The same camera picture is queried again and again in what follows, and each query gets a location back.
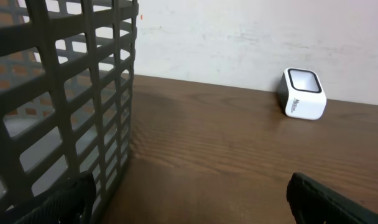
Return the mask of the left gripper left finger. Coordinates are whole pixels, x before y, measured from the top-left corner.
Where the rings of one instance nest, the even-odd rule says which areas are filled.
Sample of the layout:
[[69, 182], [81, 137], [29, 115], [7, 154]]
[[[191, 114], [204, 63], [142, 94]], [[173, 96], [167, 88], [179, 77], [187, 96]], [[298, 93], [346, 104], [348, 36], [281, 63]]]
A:
[[91, 172], [82, 172], [13, 208], [12, 223], [89, 223], [96, 196]]

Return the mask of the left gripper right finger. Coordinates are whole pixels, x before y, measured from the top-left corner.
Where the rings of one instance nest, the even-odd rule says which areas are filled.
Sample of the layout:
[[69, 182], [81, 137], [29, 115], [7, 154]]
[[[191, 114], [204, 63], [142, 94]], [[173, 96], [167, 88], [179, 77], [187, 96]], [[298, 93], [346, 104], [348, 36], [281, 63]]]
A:
[[297, 223], [378, 223], [378, 214], [300, 172], [293, 173], [286, 193]]

